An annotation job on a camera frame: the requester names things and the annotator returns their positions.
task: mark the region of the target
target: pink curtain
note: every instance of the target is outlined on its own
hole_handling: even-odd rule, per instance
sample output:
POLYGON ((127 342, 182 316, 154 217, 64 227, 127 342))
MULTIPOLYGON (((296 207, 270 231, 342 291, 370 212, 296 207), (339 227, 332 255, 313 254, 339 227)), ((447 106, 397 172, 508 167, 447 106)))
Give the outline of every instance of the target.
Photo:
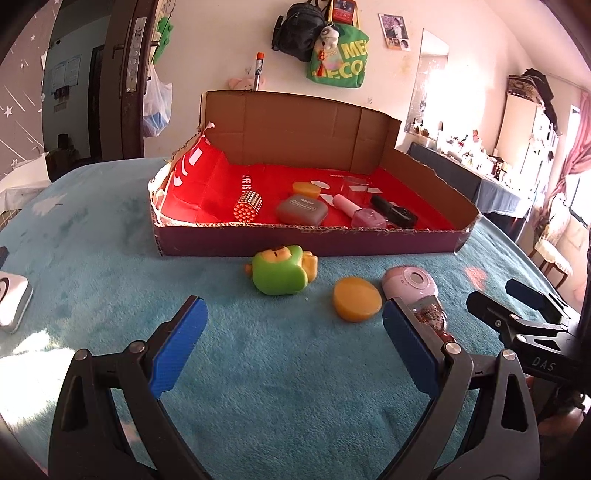
POLYGON ((573 148, 562 165, 562 171, 554 190, 546 197, 544 208, 540 213, 540 222, 547 219, 550 203, 555 195, 566 193, 566 177, 591 169, 591 99, 585 91, 581 93, 581 122, 573 148))

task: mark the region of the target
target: black backpack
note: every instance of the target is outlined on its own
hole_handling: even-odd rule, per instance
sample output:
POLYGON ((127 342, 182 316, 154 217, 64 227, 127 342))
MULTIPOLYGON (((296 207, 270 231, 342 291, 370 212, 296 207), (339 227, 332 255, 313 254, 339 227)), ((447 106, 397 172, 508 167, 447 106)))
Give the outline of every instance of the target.
POLYGON ((304 4, 294 4, 287 11, 285 21, 277 18, 273 31, 273 50, 292 55, 301 61, 310 61, 314 42, 326 26, 324 12, 312 0, 304 4))

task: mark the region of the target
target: orange soap bar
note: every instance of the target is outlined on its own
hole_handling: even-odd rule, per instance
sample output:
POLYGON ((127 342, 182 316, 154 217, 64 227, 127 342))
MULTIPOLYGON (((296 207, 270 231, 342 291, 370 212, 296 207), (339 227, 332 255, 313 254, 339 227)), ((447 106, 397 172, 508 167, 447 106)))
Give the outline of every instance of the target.
POLYGON ((311 199, 316 199, 320 196, 321 188, 317 187, 309 181, 297 181, 291 185, 295 194, 303 195, 311 199))
POLYGON ((363 278, 346 277, 339 280, 333 292, 336 313, 347 322, 363 322, 382 308, 378 289, 363 278))

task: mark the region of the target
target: cardboard box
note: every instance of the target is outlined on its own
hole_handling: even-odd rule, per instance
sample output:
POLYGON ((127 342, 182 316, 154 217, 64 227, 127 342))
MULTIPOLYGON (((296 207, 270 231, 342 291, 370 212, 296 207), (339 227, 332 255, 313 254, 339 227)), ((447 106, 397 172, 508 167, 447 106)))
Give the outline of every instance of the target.
POLYGON ((154 235, 163 255, 250 257, 278 245, 319 256, 454 252, 468 239, 478 209, 430 168, 396 150, 400 121, 322 98, 273 92, 215 91, 202 102, 207 138, 231 164, 282 164, 371 174, 382 167, 453 225, 448 230, 348 229, 266 224, 189 224, 162 215, 168 178, 200 134, 150 182, 154 235))

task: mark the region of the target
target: green toy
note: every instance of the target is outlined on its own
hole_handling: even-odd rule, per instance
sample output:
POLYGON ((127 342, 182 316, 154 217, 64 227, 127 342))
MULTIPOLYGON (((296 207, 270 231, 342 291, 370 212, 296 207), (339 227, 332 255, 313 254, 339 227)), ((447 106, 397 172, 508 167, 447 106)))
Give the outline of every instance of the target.
POLYGON ((170 33, 172 32, 173 28, 174 27, 170 23, 170 17, 162 17, 158 22, 156 31, 160 33, 160 46, 158 46, 158 48, 156 48, 156 52, 154 52, 154 63, 158 61, 160 55, 164 53, 164 48, 170 43, 170 33))
POLYGON ((292 295, 316 279, 318 257, 298 245, 279 247, 257 253, 245 269, 264 294, 292 295))

